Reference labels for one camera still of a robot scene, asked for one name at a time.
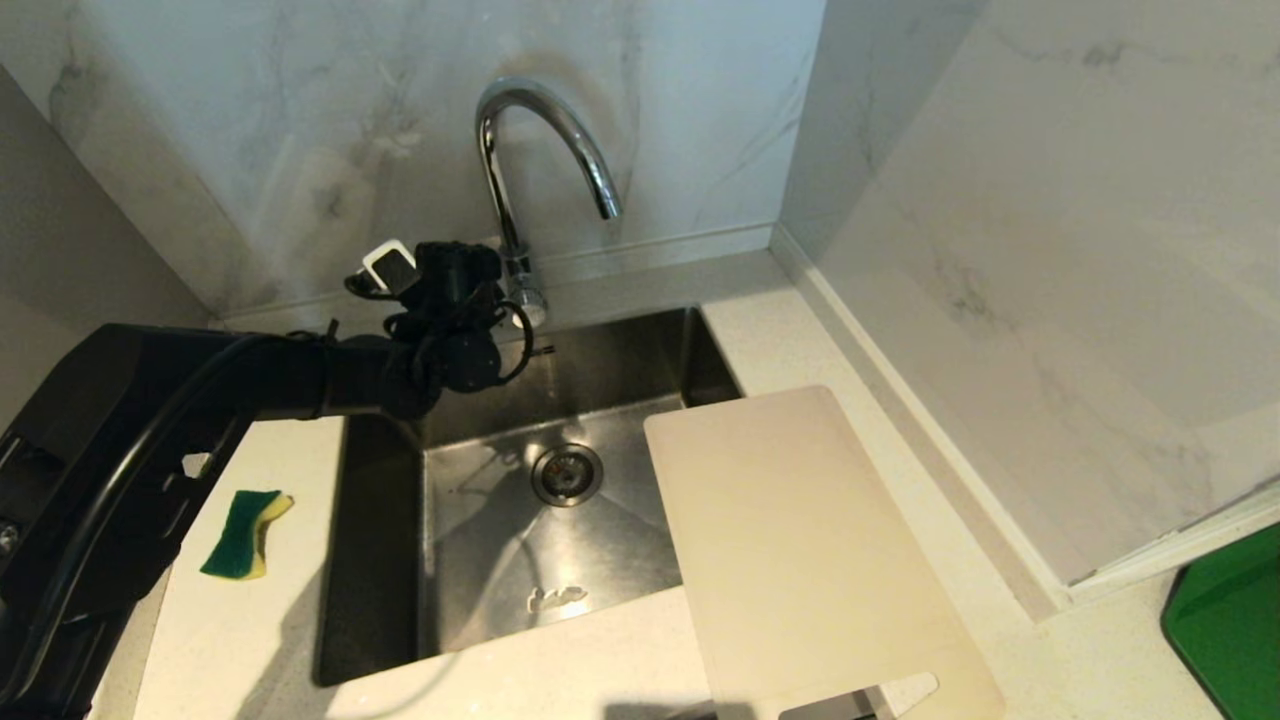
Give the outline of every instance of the drain strainer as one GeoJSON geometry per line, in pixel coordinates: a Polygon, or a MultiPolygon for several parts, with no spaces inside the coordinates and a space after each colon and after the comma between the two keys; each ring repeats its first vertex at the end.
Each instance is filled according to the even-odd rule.
{"type": "Polygon", "coordinates": [[[562,445],[543,454],[534,465],[534,492],[548,505],[573,507],[600,489],[604,466],[585,445],[562,445]]]}

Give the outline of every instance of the faucet spout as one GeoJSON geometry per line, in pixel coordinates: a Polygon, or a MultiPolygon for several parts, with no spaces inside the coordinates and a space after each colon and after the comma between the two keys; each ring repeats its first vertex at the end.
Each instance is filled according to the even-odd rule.
{"type": "Polygon", "coordinates": [[[520,305],[530,324],[540,325],[547,319],[547,299],[534,277],[529,260],[529,246],[520,240],[516,219],[511,214],[507,183],[498,165],[498,115],[511,106],[531,110],[556,131],[577,160],[582,177],[591,191],[591,199],[602,219],[622,214],[622,200],[609,176],[609,168],[591,133],[563,100],[547,87],[526,78],[499,78],[480,96],[476,106],[476,140],[480,160],[489,179],[489,195],[502,231],[502,256],[507,270],[507,291],[520,305]]]}

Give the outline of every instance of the black cable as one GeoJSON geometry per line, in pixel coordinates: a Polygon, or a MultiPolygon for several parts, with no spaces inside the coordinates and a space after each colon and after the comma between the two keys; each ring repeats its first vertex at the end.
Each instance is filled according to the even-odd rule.
{"type": "MultiPolygon", "coordinates": [[[[417,347],[413,350],[413,359],[410,363],[410,373],[412,373],[410,379],[413,382],[413,386],[420,391],[426,389],[428,383],[426,378],[424,377],[424,373],[426,373],[426,354],[431,350],[431,346],[435,345],[435,338],[439,331],[440,329],[448,331],[448,328],[454,322],[457,322],[457,319],[461,318],[463,313],[470,310],[471,305],[474,305],[476,300],[480,299],[480,291],[484,288],[485,286],[476,286],[471,291],[471,295],[466,296],[466,299],[462,302],[460,302],[457,307],[453,309],[453,313],[451,313],[447,319],[431,323],[431,325],[428,327],[422,337],[417,341],[417,347]]],[[[402,340],[402,341],[406,340],[402,337],[397,337],[396,329],[402,319],[410,318],[412,315],[413,313],[397,313],[394,315],[383,319],[383,331],[385,331],[387,334],[392,337],[392,340],[402,340]]]]}
{"type": "Polygon", "coordinates": [[[529,365],[529,359],[534,356],[534,327],[529,322],[529,315],[525,314],[525,310],[520,305],[516,305],[509,300],[503,300],[498,304],[498,307],[507,307],[511,310],[513,315],[520,318],[520,329],[525,331],[525,350],[520,354],[520,363],[516,364],[515,369],[507,373],[507,377],[498,378],[498,382],[494,383],[495,386],[504,386],[516,379],[516,375],[524,373],[525,366],[529,365]]]}
{"type": "Polygon", "coordinates": [[[108,521],[110,521],[111,515],[115,512],[116,506],[119,506],[120,500],[124,497],[138,470],[146,466],[151,455],[164,443],[174,425],[206,387],[219,379],[246,352],[273,342],[289,341],[276,336],[250,334],[220,350],[187,378],[182,387],[165,401],[160,411],[138,433],[138,437],[116,464],[115,470],[111,471],[106,483],[93,496],[83,520],[76,528],[76,532],[72,533],[65,552],[59,559],[45,594],[36,609],[36,615],[23,642],[22,652],[18,655],[17,662],[14,662],[14,669],[4,689],[0,691],[0,706],[22,697],[36,679],[36,674],[40,673],[40,666],[45,661],[45,653],[49,652],[49,644],[52,642],[54,632],[61,624],[63,612],[67,610],[72,591],[74,591],[76,583],[79,580],[81,571],[84,570],[84,562],[88,560],[90,553],[93,551],[93,544],[102,534],[102,530],[106,528],[108,521]]]}
{"type": "MultiPolygon", "coordinates": [[[[438,334],[440,332],[440,329],[445,329],[447,331],[451,325],[453,325],[453,323],[456,323],[458,320],[458,318],[461,318],[466,311],[471,310],[471,306],[475,305],[477,300],[480,300],[481,292],[485,291],[485,290],[488,290],[488,288],[489,288],[489,286],[484,286],[484,284],[476,286],[471,291],[471,295],[467,295],[462,300],[462,302],[458,302],[457,306],[453,307],[453,311],[449,313],[448,318],[444,318],[443,320],[426,320],[426,325],[428,327],[426,327],[426,331],[422,334],[426,334],[426,336],[433,334],[433,333],[438,334]]],[[[388,336],[390,336],[392,340],[397,340],[397,341],[401,341],[401,342],[413,342],[415,338],[407,338],[407,337],[397,336],[396,331],[399,327],[401,320],[404,320],[407,318],[422,319],[425,314],[426,314],[426,310],[422,309],[422,307],[419,307],[416,310],[408,310],[408,311],[404,311],[404,313],[396,313],[394,315],[388,315],[387,318],[383,318],[383,331],[388,336]]]]}
{"type": "Polygon", "coordinates": [[[329,414],[329,402],[333,400],[333,357],[330,357],[329,351],[338,342],[338,319],[329,318],[329,328],[325,329],[324,334],[310,331],[293,331],[284,333],[284,337],[289,340],[314,341],[320,345],[320,357],[323,360],[320,364],[320,402],[316,404],[316,411],[307,418],[308,420],[319,420],[329,414]]]}

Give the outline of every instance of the cutting board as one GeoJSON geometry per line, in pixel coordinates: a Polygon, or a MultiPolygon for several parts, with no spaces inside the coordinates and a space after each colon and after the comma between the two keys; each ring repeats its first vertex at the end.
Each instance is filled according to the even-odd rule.
{"type": "Polygon", "coordinates": [[[910,720],[1004,715],[831,391],[655,415],[645,434],[722,720],[774,720],[920,673],[938,689],[910,720]]]}

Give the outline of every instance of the green sponge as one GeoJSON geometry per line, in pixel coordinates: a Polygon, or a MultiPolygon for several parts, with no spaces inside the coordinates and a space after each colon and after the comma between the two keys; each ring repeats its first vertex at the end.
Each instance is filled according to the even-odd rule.
{"type": "Polygon", "coordinates": [[[236,491],[223,537],[218,539],[200,571],[229,580],[252,580],[265,575],[262,544],[266,542],[266,527],[289,507],[293,507],[293,498],[278,489],[236,491]]]}

